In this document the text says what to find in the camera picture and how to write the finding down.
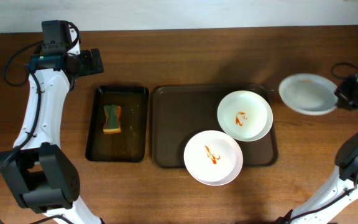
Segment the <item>grey-white plate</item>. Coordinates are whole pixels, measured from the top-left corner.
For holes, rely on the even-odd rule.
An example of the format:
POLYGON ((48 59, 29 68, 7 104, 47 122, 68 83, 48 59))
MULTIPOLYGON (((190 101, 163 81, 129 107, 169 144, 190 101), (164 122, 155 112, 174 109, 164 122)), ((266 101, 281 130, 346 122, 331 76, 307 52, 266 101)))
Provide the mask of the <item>grey-white plate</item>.
POLYGON ((293 111, 319 116, 337 108, 337 85, 331 80, 311 73, 298 73, 284 78, 278 92, 282 101, 293 111))

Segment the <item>green yellow sponge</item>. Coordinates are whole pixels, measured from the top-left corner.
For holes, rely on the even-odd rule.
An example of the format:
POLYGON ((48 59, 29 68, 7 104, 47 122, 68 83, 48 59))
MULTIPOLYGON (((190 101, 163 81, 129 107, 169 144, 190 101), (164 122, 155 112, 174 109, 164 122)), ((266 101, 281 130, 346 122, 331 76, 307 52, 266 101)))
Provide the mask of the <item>green yellow sponge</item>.
POLYGON ((122 108, 119 105, 105 105, 103 107, 106 117, 105 124, 103 126, 104 134, 117 134, 121 132, 121 111, 122 108))

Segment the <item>pink-white plate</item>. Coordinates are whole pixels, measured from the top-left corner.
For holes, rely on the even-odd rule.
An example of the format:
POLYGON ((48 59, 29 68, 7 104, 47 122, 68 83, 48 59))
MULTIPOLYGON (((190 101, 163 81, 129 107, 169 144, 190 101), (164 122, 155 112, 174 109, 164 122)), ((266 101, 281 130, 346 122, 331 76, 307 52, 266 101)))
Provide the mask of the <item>pink-white plate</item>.
POLYGON ((239 144, 226 133, 215 130, 202 131, 190 138, 183 160, 194 179, 210 186, 232 182, 243 166, 239 144))

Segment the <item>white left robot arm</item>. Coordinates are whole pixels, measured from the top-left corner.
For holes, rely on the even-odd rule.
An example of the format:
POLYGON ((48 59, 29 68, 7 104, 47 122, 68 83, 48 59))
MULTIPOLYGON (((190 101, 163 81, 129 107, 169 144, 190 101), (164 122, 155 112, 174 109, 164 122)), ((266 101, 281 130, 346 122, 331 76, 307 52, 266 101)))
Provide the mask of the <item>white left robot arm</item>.
POLYGON ((103 73, 98 49, 81 50, 72 22, 42 22, 43 40, 25 66, 29 99, 21 131, 0 153, 0 175, 20 208, 57 223, 102 223, 80 197, 80 177, 60 145, 63 105, 78 77, 103 73))

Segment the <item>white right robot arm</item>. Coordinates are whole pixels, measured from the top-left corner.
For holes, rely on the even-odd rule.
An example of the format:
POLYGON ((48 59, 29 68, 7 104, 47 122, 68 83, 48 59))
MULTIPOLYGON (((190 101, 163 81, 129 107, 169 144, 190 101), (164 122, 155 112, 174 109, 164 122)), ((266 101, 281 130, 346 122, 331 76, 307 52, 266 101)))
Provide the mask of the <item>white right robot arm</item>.
MULTIPOLYGON (((358 110, 358 72, 349 75, 334 94, 337 107, 358 110)), ((358 199, 358 133, 338 150, 334 170, 322 187, 303 205, 290 210, 276 223, 331 223, 331 220, 358 199)))

